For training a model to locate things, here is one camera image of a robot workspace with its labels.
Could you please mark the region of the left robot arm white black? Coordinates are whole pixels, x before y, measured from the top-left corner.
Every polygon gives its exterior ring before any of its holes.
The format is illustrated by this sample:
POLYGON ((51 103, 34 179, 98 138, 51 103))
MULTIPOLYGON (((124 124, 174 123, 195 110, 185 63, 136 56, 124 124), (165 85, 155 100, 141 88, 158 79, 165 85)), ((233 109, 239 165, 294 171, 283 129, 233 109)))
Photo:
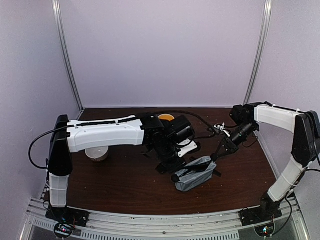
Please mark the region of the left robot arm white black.
POLYGON ((195 130, 184 116, 169 121, 153 113, 140 113, 118 119, 79 121, 67 115, 58 117, 50 140, 48 158, 49 204, 61 222, 72 218, 67 207, 72 154, 87 149, 113 146, 146 146, 160 160, 156 170, 172 173, 181 169, 184 156, 198 148, 195 130))

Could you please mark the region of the black comb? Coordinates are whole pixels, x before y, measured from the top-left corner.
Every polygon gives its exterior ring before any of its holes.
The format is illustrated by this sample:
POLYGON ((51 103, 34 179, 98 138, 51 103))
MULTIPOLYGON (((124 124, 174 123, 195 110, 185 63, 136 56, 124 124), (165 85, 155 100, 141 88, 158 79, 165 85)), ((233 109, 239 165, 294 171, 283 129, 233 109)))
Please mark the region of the black comb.
POLYGON ((185 176, 205 172, 211 163, 212 160, 210 158, 198 158, 177 171, 175 175, 181 180, 185 176))
POLYGON ((213 174, 214 174, 215 176, 219 177, 219 178, 222 177, 222 174, 221 174, 219 171, 215 170, 215 169, 213 170, 213 174))

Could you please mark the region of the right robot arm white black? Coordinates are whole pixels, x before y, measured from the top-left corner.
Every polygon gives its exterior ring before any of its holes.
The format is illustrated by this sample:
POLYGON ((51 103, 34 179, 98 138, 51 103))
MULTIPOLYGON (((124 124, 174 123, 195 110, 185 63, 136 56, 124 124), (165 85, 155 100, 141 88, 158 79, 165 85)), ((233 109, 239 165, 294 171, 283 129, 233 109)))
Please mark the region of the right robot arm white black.
POLYGON ((232 107, 229 116, 235 129, 218 145, 211 159, 234 154, 249 134, 262 131, 261 137, 273 160, 278 163, 276 182, 262 195, 256 210, 259 220, 268 220, 285 197, 300 183, 320 154, 320 120, 315 111, 302 111, 269 102, 254 102, 232 107))

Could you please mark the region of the grey zipper pouch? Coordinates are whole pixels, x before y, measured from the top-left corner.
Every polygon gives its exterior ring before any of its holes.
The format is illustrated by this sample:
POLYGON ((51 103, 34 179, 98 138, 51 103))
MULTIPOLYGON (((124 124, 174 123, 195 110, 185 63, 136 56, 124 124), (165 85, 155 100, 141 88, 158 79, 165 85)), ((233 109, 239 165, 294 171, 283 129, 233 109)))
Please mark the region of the grey zipper pouch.
MULTIPOLYGON (((203 156, 200 158, 210 158, 210 156, 203 156)), ((211 164, 208 167, 208 169, 204 172, 196 173, 196 174, 190 174, 185 177, 182 177, 181 180, 179 180, 176 176, 176 171, 171 176, 171 181, 175 184, 175 187, 180 192, 188 192, 199 185, 205 183, 206 181, 210 180, 213 176, 213 171, 216 169, 217 164, 211 159, 211 164)))

